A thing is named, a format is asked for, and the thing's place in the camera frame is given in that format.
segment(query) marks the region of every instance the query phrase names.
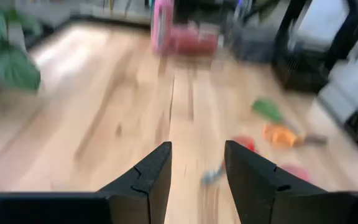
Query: pink toy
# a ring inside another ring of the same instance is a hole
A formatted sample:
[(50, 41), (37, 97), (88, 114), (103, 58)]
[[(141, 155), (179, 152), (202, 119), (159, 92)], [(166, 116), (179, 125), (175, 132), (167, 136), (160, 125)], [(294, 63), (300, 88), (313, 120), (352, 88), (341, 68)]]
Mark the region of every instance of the pink toy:
[(161, 54), (213, 54), (218, 46), (218, 35), (196, 28), (173, 26), (173, 0), (156, 0), (152, 24), (154, 51)]

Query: red toy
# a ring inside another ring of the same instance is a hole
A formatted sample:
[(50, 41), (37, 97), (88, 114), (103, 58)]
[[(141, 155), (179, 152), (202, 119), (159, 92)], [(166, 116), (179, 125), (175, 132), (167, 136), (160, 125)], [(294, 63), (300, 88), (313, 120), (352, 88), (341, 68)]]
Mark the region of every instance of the red toy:
[(195, 27), (174, 26), (173, 0), (156, 0), (152, 24), (154, 51), (161, 54), (210, 55), (218, 46), (218, 34)]

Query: houseplant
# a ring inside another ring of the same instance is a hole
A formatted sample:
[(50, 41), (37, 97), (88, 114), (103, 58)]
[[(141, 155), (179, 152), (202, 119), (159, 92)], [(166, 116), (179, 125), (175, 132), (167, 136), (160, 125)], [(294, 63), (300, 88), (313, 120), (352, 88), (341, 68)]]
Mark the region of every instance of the houseplant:
[(42, 32), (41, 25), (14, 9), (0, 9), (0, 86), (37, 91), (40, 72), (27, 54), (9, 42), (9, 26), (19, 23), (24, 30)]

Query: wooden floor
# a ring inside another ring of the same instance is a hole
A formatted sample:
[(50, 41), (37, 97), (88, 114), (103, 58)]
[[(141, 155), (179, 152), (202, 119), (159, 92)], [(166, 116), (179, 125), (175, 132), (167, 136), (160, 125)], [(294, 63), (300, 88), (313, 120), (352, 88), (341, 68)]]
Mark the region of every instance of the wooden floor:
[[(312, 97), (284, 94), (268, 67), (159, 58), (148, 33), (95, 24), (73, 25), (31, 54), (39, 95), (0, 93), (0, 191), (98, 190), (169, 140), (166, 223), (239, 223), (226, 179), (200, 187), (237, 134), (278, 165), (306, 169), (317, 186), (358, 190), (358, 149)], [(250, 111), (259, 96), (329, 144), (272, 147), (262, 139), (266, 121)]]

